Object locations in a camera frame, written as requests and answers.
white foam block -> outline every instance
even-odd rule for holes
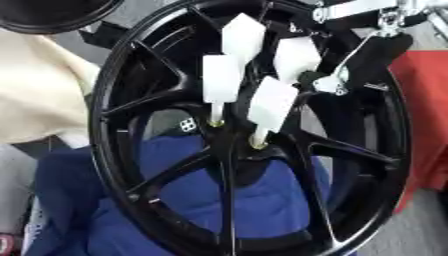
[[[293,84],[304,71],[315,71],[322,58],[311,37],[287,38],[279,41],[274,67],[282,82]]]
[[[235,102],[243,74],[235,57],[205,55],[202,62],[202,80],[204,102]]]
[[[260,53],[265,33],[263,24],[241,13],[222,29],[222,51],[236,56],[244,67]]]
[[[278,133],[299,91],[279,80],[266,77],[251,100],[248,119],[271,132]]]

metal bolt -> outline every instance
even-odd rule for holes
[[[364,87],[383,92],[389,91],[389,86],[385,84],[365,84]]]
[[[297,32],[297,27],[296,27],[296,25],[295,25],[294,23],[292,23],[292,22],[289,24],[289,31],[292,32],[292,33]]]
[[[140,196],[137,194],[130,194],[129,195],[129,200],[131,200],[132,202],[137,202],[138,199],[140,199]]]
[[[343,88],[343,87],[339,87],[338,89],[336,89],[336,96],[344,96],[348,93],[347,89]]]
[[[319,23],[324,23],[324,21],[326,19],[325,9],[317,8],[316,10],[314,10],[313,19]]]

gray floor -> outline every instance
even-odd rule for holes
[[[163,6],[164,3],[172,1],[127,0],[126,4],[107,20],[130,27],[145,15]],[[421,25],[411,30],[418,37],[415,49],[445,47],[434,39],[428,25]],[[107,50],[83,44],[76,33],[65,33],[55,38],[63,46],[100,65],[107,57]],[[448,225],[436,201],[435,193],[418,192],[409,207],[402,214],[393,217],[378,235],[360,250],[359,255],[448,255]]]

